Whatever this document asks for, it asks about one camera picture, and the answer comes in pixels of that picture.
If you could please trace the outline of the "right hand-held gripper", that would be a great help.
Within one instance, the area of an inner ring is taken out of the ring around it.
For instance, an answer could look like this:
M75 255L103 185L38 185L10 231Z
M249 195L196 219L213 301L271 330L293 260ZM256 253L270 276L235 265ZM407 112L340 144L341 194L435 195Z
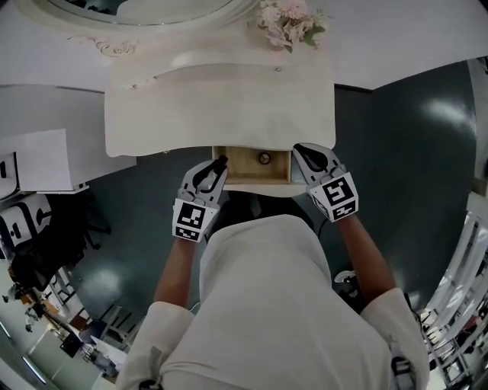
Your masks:
M358 192L352 175L346 171L333 150L312 143L293 148L307 193L314 205L330 222L337 222L359 210Z

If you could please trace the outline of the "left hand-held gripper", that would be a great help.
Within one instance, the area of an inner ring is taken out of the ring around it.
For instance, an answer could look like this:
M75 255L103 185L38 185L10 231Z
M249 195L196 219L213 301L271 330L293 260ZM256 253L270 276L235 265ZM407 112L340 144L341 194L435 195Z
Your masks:
M218 200L226 183L228 169L213 170L214 160L206 160L187 171L173 205L172 234L201 242L220 211ZM198 187L204 182L204 192Z

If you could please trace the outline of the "large white wooden drawer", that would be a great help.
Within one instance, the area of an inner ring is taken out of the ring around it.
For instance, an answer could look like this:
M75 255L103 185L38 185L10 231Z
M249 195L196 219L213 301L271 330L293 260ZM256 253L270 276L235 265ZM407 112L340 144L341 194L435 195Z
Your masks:
M261 165L262 152L271 156L268 165ZM228 158L228 175L224 189L255 193L269 197L296 197L306 192L306 185L292 180L290 151L272 151L234 146L214 146L212 156Z

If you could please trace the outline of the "person's left forearm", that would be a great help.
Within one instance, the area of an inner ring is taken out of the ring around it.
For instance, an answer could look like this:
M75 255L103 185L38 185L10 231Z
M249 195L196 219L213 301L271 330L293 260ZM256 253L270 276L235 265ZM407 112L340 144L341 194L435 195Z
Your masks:
M185 308L191 285L191 268L196 244L176 238L154 294L155 302L167 302Z

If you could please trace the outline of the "person's right forearm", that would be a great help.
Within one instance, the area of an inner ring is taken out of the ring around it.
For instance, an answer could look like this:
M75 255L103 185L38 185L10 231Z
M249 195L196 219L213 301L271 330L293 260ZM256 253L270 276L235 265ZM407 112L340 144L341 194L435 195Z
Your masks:
M369 304L397 287L384 257L356 215L340 219L336 225L347 247L359 288Z

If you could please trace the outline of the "white dressing table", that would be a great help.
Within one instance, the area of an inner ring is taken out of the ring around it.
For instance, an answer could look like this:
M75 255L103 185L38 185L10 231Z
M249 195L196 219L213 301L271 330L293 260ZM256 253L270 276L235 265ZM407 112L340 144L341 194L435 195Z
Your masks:
M259 3L214 30L151 43L95 40L112 62L104 92L107 153L144 156L198 146L288 151L336 143L326 32L319 46L273 49Z

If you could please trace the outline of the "person's white shirt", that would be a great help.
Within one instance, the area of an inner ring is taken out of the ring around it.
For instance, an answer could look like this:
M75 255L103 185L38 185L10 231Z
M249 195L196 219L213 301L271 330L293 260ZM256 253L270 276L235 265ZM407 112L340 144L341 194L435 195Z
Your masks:
M211 235L201 306L155 302L116 390L425 390L420 327L396 286L359 315L332 288L300 218L271 216Z

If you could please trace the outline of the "pink flowers in vase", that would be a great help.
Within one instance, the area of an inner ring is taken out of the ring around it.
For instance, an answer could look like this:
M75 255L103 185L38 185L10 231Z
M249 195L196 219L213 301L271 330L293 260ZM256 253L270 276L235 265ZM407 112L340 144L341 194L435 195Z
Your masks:
M313 10L307 0L260 0L255 26L275 50L292 53L303 44L316 49L326 32L326 16Z

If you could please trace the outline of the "low white cabinet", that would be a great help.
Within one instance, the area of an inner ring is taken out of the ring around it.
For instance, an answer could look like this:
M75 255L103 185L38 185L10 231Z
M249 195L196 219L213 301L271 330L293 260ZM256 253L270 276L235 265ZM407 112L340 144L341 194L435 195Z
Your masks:
M65 129L19 136L0 136L0 155L14 153L20 190L37 193L76 193L95 177L86 158L75 159Z

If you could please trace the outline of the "black office chair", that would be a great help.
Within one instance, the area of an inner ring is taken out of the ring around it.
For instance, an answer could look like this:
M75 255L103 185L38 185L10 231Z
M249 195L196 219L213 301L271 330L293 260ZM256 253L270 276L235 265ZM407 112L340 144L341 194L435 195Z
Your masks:
M49 195L50 221L26 244L21 245L9 267L14 283L27 291L44 291L62 267L75 267L89 248L99 250L90 235L111 234L95 196Z

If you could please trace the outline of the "oval white framed mirror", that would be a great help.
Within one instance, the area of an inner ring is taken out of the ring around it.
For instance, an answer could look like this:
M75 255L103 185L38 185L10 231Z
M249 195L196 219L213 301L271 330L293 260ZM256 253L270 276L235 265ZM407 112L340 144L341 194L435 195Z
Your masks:
M258 0L14 0L36 20L94 29L176 27L228 21L254 8Z

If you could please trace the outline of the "white device with black marks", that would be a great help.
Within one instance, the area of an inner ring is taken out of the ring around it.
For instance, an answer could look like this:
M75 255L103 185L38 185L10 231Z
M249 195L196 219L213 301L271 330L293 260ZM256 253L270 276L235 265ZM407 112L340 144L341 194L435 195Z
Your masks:
M43 194L31 194L0 212L0 258L12 260L21 244L36 238L49 224L53 211Z

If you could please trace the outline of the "white metal rack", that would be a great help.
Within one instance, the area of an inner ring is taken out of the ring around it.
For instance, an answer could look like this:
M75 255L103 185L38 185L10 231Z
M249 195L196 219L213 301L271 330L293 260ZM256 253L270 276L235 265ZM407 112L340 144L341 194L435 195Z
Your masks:
M433 370L449 388L469 384L465 360L488 328L488 199L471 193L452 259L420 315Z

